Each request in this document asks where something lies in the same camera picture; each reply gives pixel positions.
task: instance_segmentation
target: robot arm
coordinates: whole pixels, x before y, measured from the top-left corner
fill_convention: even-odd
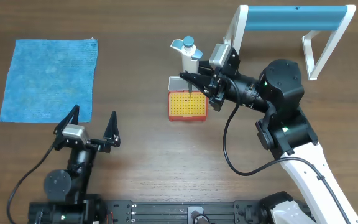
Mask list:
[[[259,79],[241,75],[239,64],[234,48],[217,44],[210,60],[200,61],[198,73],[180,73],[180,77],[204,93],[216,111],[227,99],[265,114],[255,124],[260,142],[276,161],[283,161],[282,167],[299,187],[317,223],[358,223],[357,214],[329,170],[318,137],[299,106],[304,89],[298,64],[273,61]],[[289,157],[304,159],[321,175],[316,176],[305,162],[288,160]],[[272,203],[270,199],[266,199],[265,208],[271,223],[314,223],[293,200]]]

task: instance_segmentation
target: white stand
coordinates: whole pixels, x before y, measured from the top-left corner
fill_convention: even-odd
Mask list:
[[[319,31],[311,31],[309,34],[302,37],[303,42],[303,51],[305,53],[306,69],[308,72],[309,80],[316,80],[317,76],[323,69],[325,63],[327,62],[329,56],[335,49],[335,46],[341,39],[343,33],[345,32],[347,26],[353,18],[354,12],[356,11],[355,5],[347,5],[347,12],[338,26],[338,29],[331,33],[331,36],[328,39],[326,47],[324,48],[323,53],[321,54],[317,64],[314,64],[313,51],[311,49],[311,39],[316,36]],[[236,52],[240,53],[242,37],[246,28],[248,16],[248,6],[243,5],[237,8],[237,11],[230,23],[229,29],[227,30],[226,35],[223,37],[223,42],[234,47]]]
[[[358,216],[329,169],[321,145],[308,143],[294,148],[294,152],[290,156],[285,153],[282,158],[299,157],[312,163],[325,176],[350,222],[358,224]],[[317,223],[346,223],[331,194],[308,165],[300,161],[285,161],[281,165],[300,189]]]

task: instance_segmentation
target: wooden surface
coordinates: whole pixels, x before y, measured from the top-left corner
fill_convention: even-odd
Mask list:
[[[306,32],[253,32],[244,35],[240,71],[253,77],[272,61],[300,64],[305,96],[301,106],[324,147],[339,185],[358,214],[358,0],[353,1],[0,1],[0,112],[16,39],[99,40],[92,122],[101,138],[112,110],[118,114],[119,149],[98,154],[90,193],[138,202],[232,202],[257,200],[286,190],[301,194],[280,166],[240,177],[227,166],[221,149],[224,123],[234,107],[209,109],[204,123],[171,123],[167,114],[168,77],[181,69],[173,39],[192,35],[208,59],[222,41],[236,8],[249,5],[355,4],[356,14],[317,81],[306,77],[301,36]],[[313,41],[315,55],[328,35]],[[263,115],[237,112],[227,146],[239,170],[272,160],[257,139],[254,123]],[[17,181],[53,141],[55,124],[0,123],[0,223]],[[53,151],[20,186],[12,204],[17,223],[27,220],[28,204],[44,201],[44,177],[66,166],[69,150]]]

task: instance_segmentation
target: white object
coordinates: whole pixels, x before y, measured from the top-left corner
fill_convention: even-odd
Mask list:
[[[280,224],[316,224],[309,216],[302,212],[295,202],[282,202],[271,211],[274,223]]]
[[[327,45],[324,48],[324,51],[321,54],[316,65],[314,64],[313,51],[311,49],[311,39],[315,37],[317,34],[319,34],[319,31],[310,31],[308,34],[302,37],[303,52],[305,53],[306,69],[308,71],[309,80],[317,79],[317,76],[320,74],[321,69],[323,69],[329,56],[331,55],[331,53],[335,49],[335,46],[341,39],[343,33],[345,33],[345,30],[349,25],[349,23],[351,22],[355,11],[356,11],[355,5],[347,5],[347,11],[343,20],[339,24],[338,29],[331,32]]]
[[[308,143],[294,148],[294,152],[290,156],[284,153],[282,158],[299,157],[314,164],[320,173],[325,176],[327,183],[332,188],[350,222],[358,224],[358,216],[329,169],[321,145],[319,143],[317,145]],[[308,165],[300,161],[285,161],[281,162],[281,165],[300,189],[317,223],[346,223],[326,186],[317,179],[316,173]]]
[[[229,44],[234,47],[238,54],[240,54],[241,42],[246,28],[248,9],[249,8],[246,5],[242,5],[237,8],[237,11],[230,23],[229,29],[227,30],[226,35],[223,37],[223,43]],[[305,53],[306,69],[308,72],[309,80],[317,79],[317,76],[321,72],[321,69],[323,69],[329,56],[335,49],[335,46],[341,39],[347,26],[352,20],[355,11],[355,5],[347,5],[347,12],[343,20],[339,24],[337,30],[331,33],[331,36],[328,39],[324,51],[321,54],[316,65],[314,64],[313,51],[311,49],[311,39],[317,34],[319,34],[319,31],[311,31],[307,35],[302,37],[303,51]]]
[[[174,40],[171,48],[181,53],[183,72],[198,73],[198,60],[203,56],[194,44],[194,39],[190,36],[183,40]]]

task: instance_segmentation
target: brown tabletop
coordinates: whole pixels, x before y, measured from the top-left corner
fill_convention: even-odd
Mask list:
[[[105,199],[137,202],[232,202],[258,200],[282,190],[302,199],[279,166],[252,177],[233,173],[223,158],[224,124],[234,103],[220,113],[209,109],[203,123],[168,121],[168,77],[181,70],[169,48],[186,35],[208,59],[222,42],[240,4],[357,6],[356,14],[318,80],[308,81],[301,46],[306,32],[246,32],[240,72],[258,77],[272,61],[300,64],[303,111],[324,147],[339,185],[358,214],[358,0],[353,1],[0,1],[0,112],[16,39],[99,40],[92,121],[84,124],[101,138],[112,110],[117,111],[121,147],[98,154],[88,187]],[[328,34],[313,39],[319,55]],[[230,126],[228,153],[239,170],[272,160],[261,146],[255,121],[263,114],[241,108]],[[0,123],[0,223],[17,181],[52,143],[55,124]],[[64,169],[70,151],[53,151],[21,185],[12,216],[25,223],[29,202],[46,201],[44,177]]]

